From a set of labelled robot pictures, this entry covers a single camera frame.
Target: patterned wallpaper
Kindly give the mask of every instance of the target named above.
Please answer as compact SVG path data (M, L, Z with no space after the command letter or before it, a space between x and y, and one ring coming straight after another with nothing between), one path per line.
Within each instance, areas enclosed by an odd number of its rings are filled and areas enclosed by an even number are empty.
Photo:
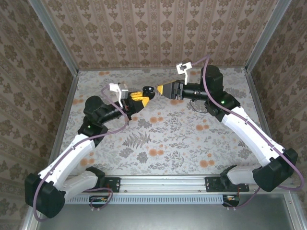
M307 179L306 0L292 0L252 75L273 138L298 152ZM307 211L306 193L307 187L300 195Z
M244 66L277 0L43 0L80 69Z
M72 76L26 1L0 1L0 229L27 211L24 179L48 163Z
M226 68L221 72L225 90L233 94L259 124L243 68ZM200 69L193 69L190 74L190 82L200 82ZM140 91L145 85L156 88L181 78L183 76L175 69L79 72L62 151L82 124L86 99L101 95L105 85L124 81L131 91ZM114 93L107 91L107 94L116 100ZM202 101L191 104L198 111L206 111ZM125 130L105 137L84 157L73 174L80 174L92 165L107 175L211 174L220 173L233 164L257 163L256 157L232 130L209 114L195 112L191 104L188 99L169 100L157 93L140 113L132 116ZM116 130L123 123L120 118L107 122L106 126Z

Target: gray metal plate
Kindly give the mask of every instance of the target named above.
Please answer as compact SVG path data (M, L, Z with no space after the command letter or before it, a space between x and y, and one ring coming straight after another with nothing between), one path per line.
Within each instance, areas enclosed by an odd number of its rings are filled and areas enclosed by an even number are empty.
M293 230L284 196L257 195L236 211L222 205L66 205L39 230Z

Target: white cable bracket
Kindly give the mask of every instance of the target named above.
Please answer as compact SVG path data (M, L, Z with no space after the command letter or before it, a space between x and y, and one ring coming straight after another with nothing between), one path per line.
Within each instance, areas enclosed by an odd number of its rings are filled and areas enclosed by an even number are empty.
M110 83L110 90L116 93L118 103L119 103L120 107L123 107L121 100L128 98L128 88L127 88L126 84Z
M246 119L246 121L244 122L244 123L245 123L245 125L247 125L247 124L248 124L248 121L252 121L252 119L250 119L249 117L246 117L245 119Z
M190 80L190 76L187 73L187 70L192 68L191 62L187 62L185 64L182 64L182 63L177 64L176 68L177 68L177 72L179 75L183 73L186 75L185 80L184 80L184 84L186 85Z
M270 150L274 151L275 145L270 146Z

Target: patterned table surface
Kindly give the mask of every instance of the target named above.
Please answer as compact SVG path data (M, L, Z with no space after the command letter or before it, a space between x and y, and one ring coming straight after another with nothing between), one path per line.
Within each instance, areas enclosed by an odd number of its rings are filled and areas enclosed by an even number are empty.
M221 72L224 90L235 96L246 113L259 124L243 69L227 68ZM190 82L200 81L200 69L192 69L190 75ZM141 91L145 85L156 88L183 77L175 69L80 72L61 151L82 124L86 99L100 95L105 85L124 82L131 91ZM113 92L107 95L116 100ZM203 102L192 102L192 105L198 111L205 111ZM124 119L120 118L106 126L115 130L123 124ZM233 164L255 163L255 156L228 127L209 114L194 112L189 100L169 100L157 93L145 109L132 117L124 131L105 137L83 158L73 174L91 165L107 175L211 174L220 173Z

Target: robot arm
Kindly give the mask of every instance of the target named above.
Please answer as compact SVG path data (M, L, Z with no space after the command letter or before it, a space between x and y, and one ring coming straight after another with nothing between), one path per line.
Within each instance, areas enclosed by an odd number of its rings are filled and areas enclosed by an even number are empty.
M155 95L154 88L150 86L143 87L142 92L128 92L125 84L111 84L110 90L117 93L118 102L115 104L123 110L129 120ZM104 104L98 96L86 100L83 112L85 114L83 124L71 144L48 167L38 175L29 174L24 182L25 201L33 207L36 189L45 178L38 193L36 209L48 218L55 217L61 211L65 200L87 189L103 187L105 182L104 172L95 167L87 168L85 172L72 179L67 180L67 177L80 160L93 151L104 137L86 140L78 146L75 144L89 137L107 133L108 129L104 123L119 118L122 113L111 104Z
M229 167L221 174L227 176L224 178L224 186L231 187L236 184L257 184L263 190L270 192L285 179L290 177L294 170L276 151L273 150L273 148L283 153L283 155L293 165L296 163L297 153L293 149L285 150L283 146L277 144L274 140L268 137L249 118L240 103L232 95L223 91L223 75L216 66L207 66L206 70L205 79L210 95L219 105L222 105L224 108L244 117L247 120L246 122L236 115L228 113L216 106L208 97L203 86L202 78L200 84L188 83L188 73L186 70L190 68L191 65L189 63L179 64L177 66L178 73L185 73L185 81L176 80L160 85L158 86L158 91L169 99L183 100L184 98L188 98L192 101L205 101L204 104L209 114L232 129L252 150L261 165L261 167ZM270 142L270 146L261 136L265 137Z

